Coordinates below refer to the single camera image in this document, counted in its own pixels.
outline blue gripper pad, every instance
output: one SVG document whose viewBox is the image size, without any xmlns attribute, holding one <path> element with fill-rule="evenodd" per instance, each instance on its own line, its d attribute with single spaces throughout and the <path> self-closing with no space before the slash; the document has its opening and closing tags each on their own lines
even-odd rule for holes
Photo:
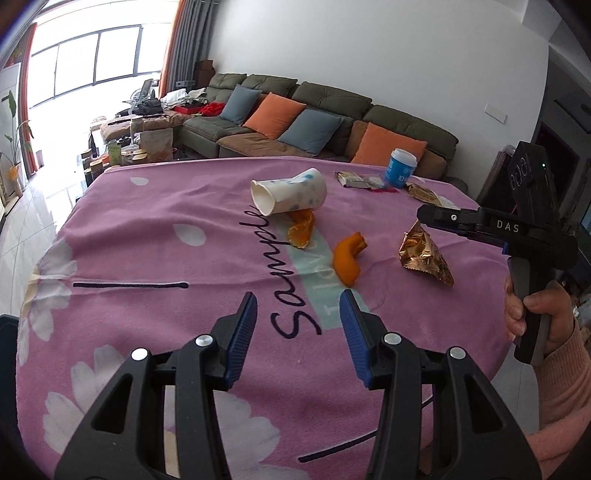
<svg viewBox="0 0 591 480">
<path fill-rule="evenodd" d="M 339 312 L 357 377 L 363 381 L 365 388 L 370 388 L 374 380 L 371 371 L 372 352 L 368 343 L 371 340 L 363 332 L 363 314 L 350 290 L 345 290 L 340 295 Z"/>
<path fill-rule="evenodd" d="M 250 293 L 243 300 L 237 312 L 239 315 L 238 324 L 228 346 L 226 372 L 224 373 L 224 380 L 228 388 L 232 388 L 242 373 L 242 366 L 246 360 L 248 346 L 251 344 L 252 333 L 255 329 L 257 313 L 256 297 Z"/>
</svg>

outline blue paper cup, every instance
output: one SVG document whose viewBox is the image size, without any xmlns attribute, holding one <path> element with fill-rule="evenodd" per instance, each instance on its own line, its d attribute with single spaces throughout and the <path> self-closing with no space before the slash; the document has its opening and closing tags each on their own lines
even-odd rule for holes
<svg viewBox="0 0 591 480">
<path fill-rule="evenodd" d="M 412 153 L 397 148 L 390 156 L 390 164 L 386 170 L 385 180 L 392 186 L 401 189 L 406 184 L 414 169 L 417 168 L 417 157 Z"/>
</svg>

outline red box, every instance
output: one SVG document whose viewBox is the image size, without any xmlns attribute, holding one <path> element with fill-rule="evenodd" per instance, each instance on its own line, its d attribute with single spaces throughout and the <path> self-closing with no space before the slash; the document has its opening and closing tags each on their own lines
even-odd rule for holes
<svg viewBox="0 0 591 480">
<path fill-rule="evenodd" d="M 205 105 L 194 106 L 191 108 L 186 108 L 183 106 L 176 106 L 176 107 L 173 107 L 173 110 L 178 113 L 184 113 L 185 115 L 193 115 L 194 113 L 199 113 L 201 110 L 203 110 L 204 106 Z"/>
</svg>

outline mint green rectangle print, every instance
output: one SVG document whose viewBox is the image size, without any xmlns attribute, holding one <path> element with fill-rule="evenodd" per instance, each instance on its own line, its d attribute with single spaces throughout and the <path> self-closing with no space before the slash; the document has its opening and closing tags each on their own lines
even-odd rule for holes
<svg viewBox="0 0 591 480">
<path fill-rule="evenodd" d="M 287 241 L 287 231 L 293 221 L 286 215 L 274 215 L 269 218 L 277 239 Z M 346 287 L 341 283 L 332 267 L 333 253 L 317 228 L 312 231 L 310 244 L 304 249 L 287 246 L 291 263 L 297 271 L 310 304 L 317 315 L 317 321 L 323 330 L 342 328 L 339 315 L 340 294 Z M 369 312 L 361 295 L 353 291 L 359 308 Z"/>
</svg>

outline tile floor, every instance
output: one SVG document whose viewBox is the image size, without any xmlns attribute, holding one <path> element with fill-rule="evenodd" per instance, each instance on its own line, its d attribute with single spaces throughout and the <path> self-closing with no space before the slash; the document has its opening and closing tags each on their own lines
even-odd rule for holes
<svg viewBox="0 0 591 480">
<path fill-rule="evenodd" d="M 37 261 L 83 193 L 79 170 L 42 168 L 8 215 L 0 233 L 0 313 L 18 316 Z M 510 350 L 492 384 L 526 433 L 538 430 L 538 387 L 529 365 Z"/>
</svg>

